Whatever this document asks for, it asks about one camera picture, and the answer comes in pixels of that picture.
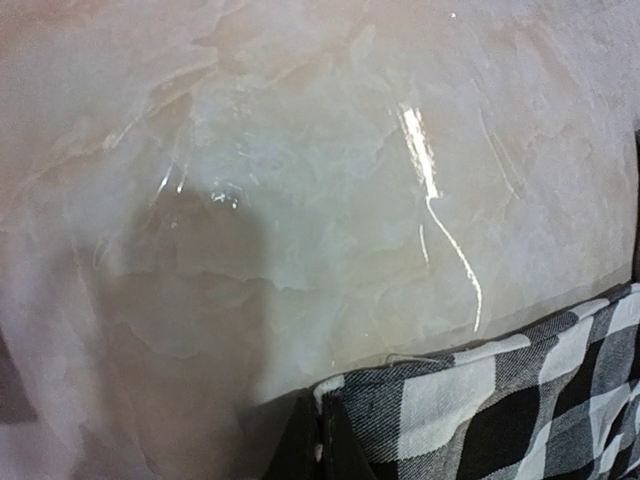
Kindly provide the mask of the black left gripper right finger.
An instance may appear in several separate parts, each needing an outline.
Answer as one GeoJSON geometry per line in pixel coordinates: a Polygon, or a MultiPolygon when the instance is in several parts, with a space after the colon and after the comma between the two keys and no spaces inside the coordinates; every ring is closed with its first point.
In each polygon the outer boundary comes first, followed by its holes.
{"type": "Polygon", "coordinates": [[[353,431],[346,408],[337,396],[325,396],[322,407],[322,478],[375,480],[353,431]]]}

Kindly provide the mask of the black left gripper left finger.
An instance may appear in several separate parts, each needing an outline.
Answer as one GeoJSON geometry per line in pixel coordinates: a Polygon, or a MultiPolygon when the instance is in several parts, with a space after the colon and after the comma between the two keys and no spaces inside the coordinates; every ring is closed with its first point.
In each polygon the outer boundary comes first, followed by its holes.
{"type": "Polygon", "coordinates": [[[319,427],[315,401],[299,396],[294,402],[279,443],[262,480],[316,480],[321,478],[316,458],[319,427]]]}

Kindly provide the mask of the black white checked shirt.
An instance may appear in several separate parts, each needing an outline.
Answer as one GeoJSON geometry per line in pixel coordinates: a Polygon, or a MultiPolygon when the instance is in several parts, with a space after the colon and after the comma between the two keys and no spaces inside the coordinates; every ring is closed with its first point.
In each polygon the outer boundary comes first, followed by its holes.
{"type": "Polygon", "coordinates": [[[635,479],[639,287],[454,353],[334,376],[376,479],[635,479]]]}

